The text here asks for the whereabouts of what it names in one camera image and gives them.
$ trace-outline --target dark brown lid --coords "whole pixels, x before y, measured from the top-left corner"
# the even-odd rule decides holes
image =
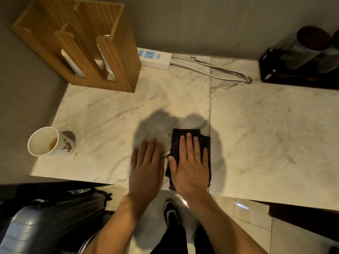
[[[332,43],[332,37],[325,30],[314,26],[299,29],[297,39],[304,47],[313,51],[326,50]]]
[[[333,35],[333,45],[335,48],[339,49],[339,30],[337,30]]]

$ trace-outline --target brown liquid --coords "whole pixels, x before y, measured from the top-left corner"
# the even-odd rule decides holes
[[[49,144],[49,151],[53,150],[53,148],[55,147],[55,145],[57,144],[58,138],[54,138],[50,144]]]

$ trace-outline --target floor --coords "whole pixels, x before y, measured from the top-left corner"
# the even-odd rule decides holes
[[[121,199],[128,193],[125,186],[119,185],[100,187],[100,190],[113,193],[112,200],[107,203],[107,210],[116,210]],[[272,219],[268,214],[268,205],[246,199],[213,197],[223,211],[270,254],[327,254],[332,245],[339,247],[339,243],[323,236],[279,219]],[[167,228],[163,217],[163,203],[169,198],[176,203],[180,220],[186,229],[189,254],[195,253],[193,233],[197,228],[197,219],[180,195],[163,190],[140,219],[126,253],[148,254],[159,243]]]

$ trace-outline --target cup rim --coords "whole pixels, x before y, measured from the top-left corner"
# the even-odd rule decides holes
[[[57,143],[55,144],[55,146],[53,147],[53,149],[51,149],[48,153],[45,153],[45,154],[42,154],[42,155],[36,155],[36,154],[33,154],[33,153],[31,152],[31,150],[29,149],[29,142],[31,141],[32,137],[33,137],[36,133],[38,133],[40,130],[42,130],[42,129],[44,129],[44,128],[53,128],[53,129],[57,132],[57,135],[58,135]],[[42,128],[39,128],[39,129],[38,129],[37,131],[35,131],[35,132],[30,136],[30,138],[28,139],[28,142],[27,142],[27,149],[28,149],[28,152],[29,152],[31,155],[36,156],[36,157],[46,156],[47,154],[51,153],[51,152],[57,147],[57,144],[59,143],[59,139],[60,139],[60,137],[59,137],[59,132],[58,132],[58,130],[57,130],[56,128],[54,128],[54,127],[42,127]]]

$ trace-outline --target power cord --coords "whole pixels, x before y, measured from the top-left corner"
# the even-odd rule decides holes
[[[216,78],[216,79],[220,79],[220,80],[245,82],[246,84],[250,83],[250,80],[249,80],[248,76],[246,74],[242,73],[242,72],[238,72],[238,71],[234,71],[234,70],[228,70],[228,69],[225,69],[225,68],[222,68],[222,67],[215,66],[215,65],[210,64],[210,63],[205,62],[205,61],[199,61],[199,60],[197,60],[193,56],[172,55],[172,58],[182,59],[182,60],[185,60],[185,61],[198,63],[198,64],[201,64],[201,65],[210,67],[210,68],[214,68],[214,69],[216,69],[218,71],[221,71],[221,72],[224,72],[224,73],[227,73],[227,74],[232,74],[232,75],[238,76],[241,79],[224,78],[224,77],[214,76],[214,75],[208,74],[206,72],[203,72],[201,70],[198,70],[198,69],[192,68],[190,66],[187,66],[185,64],[182,64],[182,63],[175,62],[175,61],[171,60],[171,64],[172,65],[180,66],[180,67],[183,67],[183,68],[188,68],[188,69],[191,69],[193,71],[196,71],[196,72],[199,72],[201,74],[204,74],[204,75]]]

